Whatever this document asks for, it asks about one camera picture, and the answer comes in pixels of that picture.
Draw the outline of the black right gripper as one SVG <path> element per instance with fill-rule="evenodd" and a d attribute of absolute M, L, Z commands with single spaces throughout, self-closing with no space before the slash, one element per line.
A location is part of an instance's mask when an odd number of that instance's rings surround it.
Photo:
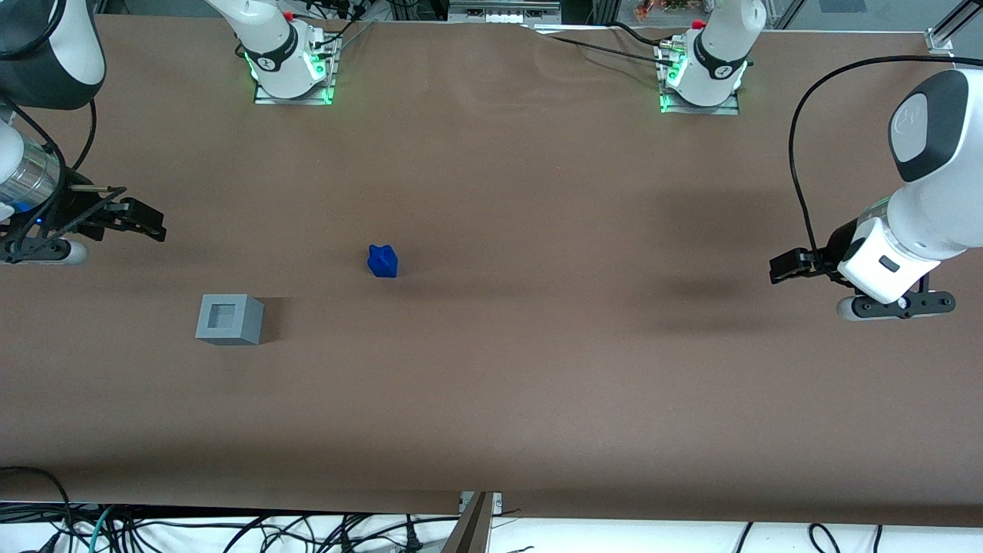
<path fill-rule="evenodd" d="M 3 261 L 85 261 L 87 245 L 71 240 L 80 234 L 102 240 L 106 231 L 132 232 L 162 243 L 167 230 L 164 216 L 134 198 L 104 203 L 95 192 L 67 192 L 45 209 L 31 198 L 2 193 Z"/>

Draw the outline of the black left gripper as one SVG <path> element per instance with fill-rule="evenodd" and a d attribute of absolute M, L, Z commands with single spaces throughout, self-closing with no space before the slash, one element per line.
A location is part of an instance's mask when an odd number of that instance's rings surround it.
<path fill-rule="evenodd" d="M 826 247 L 785 252 L 770 260 L 773 286 L 789 279 L 826 272 L 829 279 L 867 279 L 878 254 L 878 218 L 853 218 L 832 232 Z"/>

